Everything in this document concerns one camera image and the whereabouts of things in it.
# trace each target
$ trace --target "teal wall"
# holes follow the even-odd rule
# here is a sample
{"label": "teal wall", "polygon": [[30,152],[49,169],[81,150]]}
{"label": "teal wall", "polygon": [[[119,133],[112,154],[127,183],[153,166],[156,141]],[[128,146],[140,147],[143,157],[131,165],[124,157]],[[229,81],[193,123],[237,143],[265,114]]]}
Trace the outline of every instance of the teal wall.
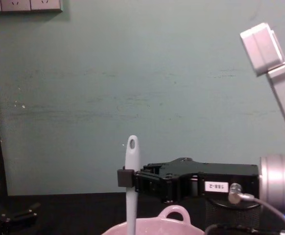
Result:
{"label": "teal wall", "polygon": [[285,53],[285,1],[67,0],[0,16],[0,133],[10,195],[122,191],[142,163],[258,164],[285,124],[239,34],[261,22]]}

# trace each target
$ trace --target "bowl handle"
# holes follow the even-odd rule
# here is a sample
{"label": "bowl handle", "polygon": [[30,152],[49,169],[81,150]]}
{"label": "bowl handle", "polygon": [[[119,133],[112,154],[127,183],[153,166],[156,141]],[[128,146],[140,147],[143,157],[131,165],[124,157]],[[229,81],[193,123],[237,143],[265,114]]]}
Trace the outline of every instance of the bowl handle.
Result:
{"label": "bowl handle", "polygon": [[183,217],[183,222],[186,223],[186,224],[191,224],[191,222],[190,222],[190,214],[188,214],[187,210],[184,207],[179,206],[179,205],[172,205],[172,206],[166,207],[158,215],[158,217],[165,219],[172,212],[177,212],[177,213],[181,214],[182,217]]}

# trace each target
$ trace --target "metal cylinder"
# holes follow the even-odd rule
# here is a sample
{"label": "metal cylinder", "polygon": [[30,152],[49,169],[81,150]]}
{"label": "metal cylinder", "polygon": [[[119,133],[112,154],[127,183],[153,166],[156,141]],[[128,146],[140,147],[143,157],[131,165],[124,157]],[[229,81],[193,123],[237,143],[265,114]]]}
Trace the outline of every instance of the metal cylinder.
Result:
{"label": "metal cylinder", "polygon": [[285,155],[261,158],[260,199],[285,213]]}

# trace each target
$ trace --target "pink bowl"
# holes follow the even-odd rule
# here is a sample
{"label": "pink bowl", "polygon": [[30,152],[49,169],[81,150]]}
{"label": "pink bowl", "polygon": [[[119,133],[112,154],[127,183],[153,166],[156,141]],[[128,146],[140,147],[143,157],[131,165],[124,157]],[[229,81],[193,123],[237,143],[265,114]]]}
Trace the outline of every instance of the pink bowl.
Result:
{"label": "pink bowl", "polygon": [[[168,219],[172,213],[180,213],[183,221]],[[103,235],[127,235],[127,223],[118,224]],[[203,235],[204,232],[191,225],[190,215],[181,206],[169,206],[165,208],[158,217],[139,218],[136,220],[136,235]]]}

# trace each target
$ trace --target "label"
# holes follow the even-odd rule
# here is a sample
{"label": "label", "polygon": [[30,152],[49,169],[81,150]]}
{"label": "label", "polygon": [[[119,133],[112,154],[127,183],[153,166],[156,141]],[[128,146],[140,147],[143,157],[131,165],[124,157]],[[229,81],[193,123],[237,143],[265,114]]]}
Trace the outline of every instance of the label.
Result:
{"label": "label", "polygon": [[206,192],[229,192],[229,183],[227,182],[205,182]]}

